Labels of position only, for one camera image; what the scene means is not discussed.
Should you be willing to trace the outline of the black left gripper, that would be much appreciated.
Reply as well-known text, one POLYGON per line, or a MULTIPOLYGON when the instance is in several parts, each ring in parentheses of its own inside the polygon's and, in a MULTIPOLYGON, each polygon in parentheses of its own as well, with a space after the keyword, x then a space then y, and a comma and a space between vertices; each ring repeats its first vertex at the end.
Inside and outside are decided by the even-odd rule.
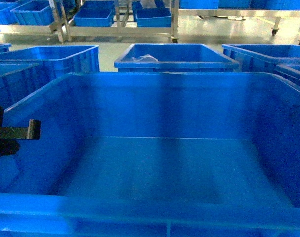
POLYGON ((16 154, 20 145, 18 140, 39 140, 41 122, 29 120, 28 127, 2 127, 4 109, 0 106, 0 157, 16 154))

